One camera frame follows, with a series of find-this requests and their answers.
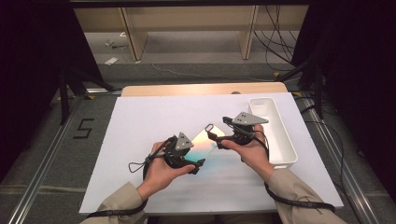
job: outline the white tray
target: white tray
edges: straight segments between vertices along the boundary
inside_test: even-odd
[[[283,125],[282,118],[272,98],[254,98],[249,100],[251,114],[268,119],[263,124],[270,150],[270,163],[276,168],[289,168],[297,162],[297,153]]]

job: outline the sleeve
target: sleeve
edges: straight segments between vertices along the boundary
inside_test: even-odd
[[[133,184],[127,183],[108,196],[99,206],[98,211],[133,209],[142,204],[142,199]],[[134,224],[144,218],[144,211],[125,217],[90,217],[81,224]]]
[[[274,194],[282,198],[323,203],[320,197],[289,169],[275,170],[268,181],[268,186]],[[276,208],[284,224],[345,223],[328,209],[302,208],[278,202],[276,202]]]

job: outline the holographic sheet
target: holographic sheet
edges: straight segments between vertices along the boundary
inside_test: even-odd
[[[217,136],[224,136],[224,132],[215,125],[213,125],[213,129],[210,132],[215,133]],[[192,147],[189,153],[184,156],[184,158],[189,161],[205,159],[210,152],[217,147],[216,142],[207,137],[205,129],[201,130],[201,132],[195,136],[192,143],[194,144],[194,147]]]

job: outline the black stand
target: black stand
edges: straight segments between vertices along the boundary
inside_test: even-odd
[[[319,42],[316,44],[311,57],[301,63],[284,76],[279,76],[276,81],[286,81],[295,75],[303,72],[299,81],[299,88],[305,89],[315,82],[315,105],[314,108],[321,119],[321,91],[323,89],[322,71],[326,71],[330,65],[330,55],[338,43],[338,39],[345,29],[345,21],[348,20],[350,10],[353,9],[353,0],[340,0],[338,6],[333,10],[328,20],[328,24],[323,30]]]
[[[67,67],[61,70],[59,75],[59,93],[61,94],[61,104],[62,104],[62,120],[61,125],[69,117],[69,103],[68,103],[68,95],[67,95],[67,86],[70,87],[72,92],[75,95],[84,95],[87,92],[87,89],[82,84],[82,81],[90,81],[100,87],[103,87],[107,91],[120,91],[121,88],[114,88],[111,85],[108,85],[102,80],[98,80],[77,68]]]

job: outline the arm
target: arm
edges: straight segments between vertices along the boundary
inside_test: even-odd
[[[161,144],[154,144],[152,152]],[[179,169],[173,169],[166,164],[163,158],[156,158],[149,166],[146,178],[139,187],[135,188],[131,183],[125,184],[107,197],[99,206],[98,211],[136,208],[154,193],[168,187],[174,179],[187,174],[194,168],[193,165],[187,165]],[[81,224],[136,223],[143,215],[144,212],[141,211],[127,217],[90,217],[81,222]]]
[[[255,125],[256,137],[264,142],[263,127]],[[270,187],[270,190],[282,198],[294,201],[322,202],[320,197],[289,169],[275,170],[268,161],[264,148],[255,140],[245,146],[223,140],[225,147],[236,151]],[[287,223],[345,223],[332,211],[286,205],[276,202],[276,208],[282,222]]]

